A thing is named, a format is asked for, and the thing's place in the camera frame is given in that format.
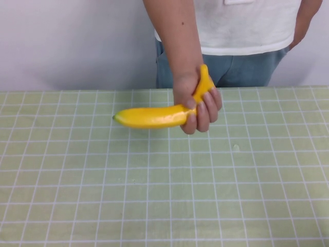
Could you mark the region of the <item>person's right hand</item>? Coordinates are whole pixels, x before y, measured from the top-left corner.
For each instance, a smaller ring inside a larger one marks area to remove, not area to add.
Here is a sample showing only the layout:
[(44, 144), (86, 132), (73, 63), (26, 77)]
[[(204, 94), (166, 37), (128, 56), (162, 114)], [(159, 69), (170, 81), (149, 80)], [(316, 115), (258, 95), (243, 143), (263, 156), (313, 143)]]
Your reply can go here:
[(196, 131), (207, 132), (210, 124), (218, 119), (219, 110), (222, 108), (222, 98), (217, 88), (212, 88), (205, 94), (201, 102), (197, 103), (193, 94), (200, 80), (199, 67), (190, 68), (184, 72), (175, 73), (173, 76), (173, 97), (175, 104), (182, 104), (186, 108), (196, 109), (191, 113), (181, 129), (188, 135)]

